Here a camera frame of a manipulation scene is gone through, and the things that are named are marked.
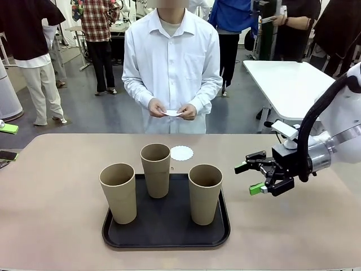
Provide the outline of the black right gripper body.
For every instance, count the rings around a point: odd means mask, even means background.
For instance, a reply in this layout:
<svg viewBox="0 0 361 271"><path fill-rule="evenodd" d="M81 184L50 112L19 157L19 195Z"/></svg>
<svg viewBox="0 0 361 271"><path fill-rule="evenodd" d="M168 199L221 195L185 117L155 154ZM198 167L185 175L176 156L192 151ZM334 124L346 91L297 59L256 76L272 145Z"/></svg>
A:
<svg viewBox="0 0 361 271"><path fill-rule="evenodd" d="M297 149L290 150L284 145L274 145L272 147L272 157L277 164L276 175L278 180L299 175Z"/></svg>

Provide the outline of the tall beige cup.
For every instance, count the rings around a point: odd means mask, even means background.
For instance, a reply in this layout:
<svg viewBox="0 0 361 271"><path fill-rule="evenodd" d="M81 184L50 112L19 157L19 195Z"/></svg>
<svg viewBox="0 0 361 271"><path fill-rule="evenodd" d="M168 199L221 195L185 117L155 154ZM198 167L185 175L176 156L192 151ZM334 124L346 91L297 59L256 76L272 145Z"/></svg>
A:
<svg viewBox="0 0 361 271"><path fill-rule="evenodd" d="M140 157L149 195L165 197L169 191L170 148L161 143L148 144L141 149Z"/></svg>
<svg viewBox="0 0 361 271"><path fill-rule="evenodd" d="M213 165L199 164L190 169L188 180L192 220L209 225L214 220L223 174Z"/></svg>
<svg viewBox="0 0 361 271"><path fill-rule="evenodd" d="M126 163L109 165L101 171L99 181L115 222L131 223L137 216L134 168Z"/></svg>

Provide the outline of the person's left forearm white sleeve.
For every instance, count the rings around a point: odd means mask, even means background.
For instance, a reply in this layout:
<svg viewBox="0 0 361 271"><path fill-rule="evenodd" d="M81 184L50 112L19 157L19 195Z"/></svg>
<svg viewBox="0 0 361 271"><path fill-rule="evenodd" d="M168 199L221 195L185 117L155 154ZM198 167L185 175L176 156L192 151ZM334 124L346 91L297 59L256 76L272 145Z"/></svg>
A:
<svg viewBox="0 0 361 271"><path fill-rule="evenodd" d="M222 78L219 74L203 77L201 86L196 92L190 104L196 108L198 115L209 114L212 109L212 100L216 97L222 86Z"/></svg>

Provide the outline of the person's right forearm white sleeve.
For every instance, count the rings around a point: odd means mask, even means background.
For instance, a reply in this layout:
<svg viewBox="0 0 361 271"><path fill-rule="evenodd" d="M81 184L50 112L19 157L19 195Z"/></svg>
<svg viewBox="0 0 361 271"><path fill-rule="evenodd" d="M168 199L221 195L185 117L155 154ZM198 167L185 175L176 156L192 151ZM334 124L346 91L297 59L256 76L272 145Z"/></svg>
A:
<svg viewBox="0 0 361 271"><path fill-rule="evenodd" d="M146 88L141 78L123 75L122 80L127 93L143 108L148 109L153 94Z"/></svg>

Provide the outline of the person's left hand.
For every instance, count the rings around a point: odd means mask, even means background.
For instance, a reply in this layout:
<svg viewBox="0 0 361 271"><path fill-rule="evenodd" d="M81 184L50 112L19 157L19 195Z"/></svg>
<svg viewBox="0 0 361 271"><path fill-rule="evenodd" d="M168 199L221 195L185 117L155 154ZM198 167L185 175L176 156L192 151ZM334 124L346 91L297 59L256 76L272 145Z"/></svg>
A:
<svg viewBox="0 0 361 271"><path fill-rule="evenodd" d="M197 115L197 109L192 104L186 104L182 106L177 113L178 116L183 120L193 121Z"/></svg>

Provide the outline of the person's right hand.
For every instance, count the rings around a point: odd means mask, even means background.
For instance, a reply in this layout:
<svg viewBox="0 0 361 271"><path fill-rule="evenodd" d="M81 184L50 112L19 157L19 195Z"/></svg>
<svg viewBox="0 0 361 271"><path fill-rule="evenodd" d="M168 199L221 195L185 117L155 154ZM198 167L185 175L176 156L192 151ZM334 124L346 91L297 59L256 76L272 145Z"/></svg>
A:
<svg viewBox="0 0 361 271"><path fill-rule="evenodd" d="M160 100L152 98L148 104L149 114L153 117L161 118L166 116L166 109Z"/></svg>

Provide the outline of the white folding table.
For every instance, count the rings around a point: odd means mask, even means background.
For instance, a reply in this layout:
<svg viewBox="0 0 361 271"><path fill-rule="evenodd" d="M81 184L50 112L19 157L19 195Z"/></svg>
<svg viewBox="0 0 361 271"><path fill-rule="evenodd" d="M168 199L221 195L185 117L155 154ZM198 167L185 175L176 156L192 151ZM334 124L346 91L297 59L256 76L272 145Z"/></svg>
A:
<svg viewBox="0 0 361 271"><path fill-rule="evenodd" d="M307 62L245 60L243 65L267 99L258 133L262 133L270 110L282 120L301 121L316 98L334 83Z"/></svg>

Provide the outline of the person in grey trousers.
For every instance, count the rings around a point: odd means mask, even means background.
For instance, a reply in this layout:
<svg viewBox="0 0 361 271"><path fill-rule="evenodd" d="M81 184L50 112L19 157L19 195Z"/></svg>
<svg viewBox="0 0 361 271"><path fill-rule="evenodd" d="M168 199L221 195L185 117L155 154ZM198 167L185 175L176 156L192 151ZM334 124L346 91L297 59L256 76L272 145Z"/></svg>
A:
<svg viewBox="0 0 361 271"><path fill-rule="evenodd" d="M56 87L58 89L66 87L66 72L64 68L63 58L60 52L60 46L56 37L58 26L51 26L46 18L42 19L43 33L49 48L49 55L56 79Z"/></svg>

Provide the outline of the person black top beige trousers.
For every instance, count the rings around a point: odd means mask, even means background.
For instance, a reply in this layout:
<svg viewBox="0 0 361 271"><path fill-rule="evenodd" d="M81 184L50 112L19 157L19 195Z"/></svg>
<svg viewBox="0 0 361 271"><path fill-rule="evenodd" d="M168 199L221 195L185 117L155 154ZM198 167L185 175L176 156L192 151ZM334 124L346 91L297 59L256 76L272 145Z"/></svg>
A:
<svg viewBox="0 0 361 271"><path fill-rule="evenodd" d="M37 114L35 126L47 125L47 103L52 119L67 123L49 53L56 29L64 21L51 0L0 0L0 33L5 34L27 83Z"/></svg>

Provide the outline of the black hanging bag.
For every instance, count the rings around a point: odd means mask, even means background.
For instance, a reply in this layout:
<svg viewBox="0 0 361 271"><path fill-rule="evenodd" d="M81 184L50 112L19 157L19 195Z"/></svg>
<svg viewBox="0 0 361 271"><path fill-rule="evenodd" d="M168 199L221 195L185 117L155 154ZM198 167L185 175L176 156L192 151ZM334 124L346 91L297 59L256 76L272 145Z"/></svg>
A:
<svg viewBox="0 0 361 271"><path fill-rule="evenodd" d="M244 48L248 51L253 51L255 38L252 30L250 29L244 37Z"/></svg>

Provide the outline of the light background desk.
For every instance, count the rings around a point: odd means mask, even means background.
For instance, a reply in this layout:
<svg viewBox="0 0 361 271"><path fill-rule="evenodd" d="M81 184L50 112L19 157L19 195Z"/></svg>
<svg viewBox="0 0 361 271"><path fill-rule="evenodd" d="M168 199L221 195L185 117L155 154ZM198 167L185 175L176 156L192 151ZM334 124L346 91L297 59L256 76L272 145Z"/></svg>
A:
<svg viewBox="0 0 361 271"><path fill-rule="evenodd" d="M85 36L83 35L82 27L81 26L73 26L70 28L67 28L66 31L69 31L75 35L75 39L78 45L78 49L80 51L80 56L82 60L82 66L79 68L80 72L82 72L84 69L89 67L91 65L90 62L88 62L84 55L86 52L86 44L85 44Z"/></svg>

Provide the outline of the person in black holding paper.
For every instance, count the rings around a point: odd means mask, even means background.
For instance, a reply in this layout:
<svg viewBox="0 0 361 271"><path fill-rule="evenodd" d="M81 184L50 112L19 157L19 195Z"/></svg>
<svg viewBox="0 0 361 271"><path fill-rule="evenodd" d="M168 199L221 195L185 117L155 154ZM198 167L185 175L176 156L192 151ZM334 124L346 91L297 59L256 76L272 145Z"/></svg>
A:
<svg viewBox="0 0 361 271"><path fill-rule="evenodd" d="M282 0L281 4L287 8L287 13L274 16L273 24L278 27L278 31L273 60L299 62L315 9L312 0Z"/></svg>

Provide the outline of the person in plaid shirt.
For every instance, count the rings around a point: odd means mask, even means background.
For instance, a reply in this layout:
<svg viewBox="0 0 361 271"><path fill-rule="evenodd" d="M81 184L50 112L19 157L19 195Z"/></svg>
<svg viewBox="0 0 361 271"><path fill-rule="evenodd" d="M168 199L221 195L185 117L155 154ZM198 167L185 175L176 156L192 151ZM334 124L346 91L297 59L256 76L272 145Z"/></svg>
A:
<svg viewBox="0 0 361 271"><path fill-rule="evenodd" d="M81 21L92 60L97 87L95 95L117 94L111 58L110 27L120 17L116 0L70 0L72 18Z"/></svg>

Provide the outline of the person in dark loose clothing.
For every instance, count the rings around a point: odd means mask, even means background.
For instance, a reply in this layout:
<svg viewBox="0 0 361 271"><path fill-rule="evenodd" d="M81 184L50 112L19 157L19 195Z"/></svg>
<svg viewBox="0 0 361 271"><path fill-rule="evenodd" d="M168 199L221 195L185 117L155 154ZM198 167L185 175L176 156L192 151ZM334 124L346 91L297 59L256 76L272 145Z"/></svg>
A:
<svg viewBox="0 0 361 271"><path fill-rule="evenodd" d="M350 68L361 38L361 0L330 0L314 28L314 41L329 56L324 73L333 76Z"/></svg>

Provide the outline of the person in blue jacket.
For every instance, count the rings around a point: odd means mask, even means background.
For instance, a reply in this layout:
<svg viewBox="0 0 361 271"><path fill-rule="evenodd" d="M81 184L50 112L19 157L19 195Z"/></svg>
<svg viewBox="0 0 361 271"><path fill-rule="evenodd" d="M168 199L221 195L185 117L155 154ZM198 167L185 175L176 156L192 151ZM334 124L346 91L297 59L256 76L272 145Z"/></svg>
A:
<svg viewBox="0 0 361 271"><path fill-rule="evenodd" d="M252 13L252 0L214 0L208 22L219 35L222 96L227 95L234 75L240 35L250 28L252 38L258 34L258 19Z"/></svg>

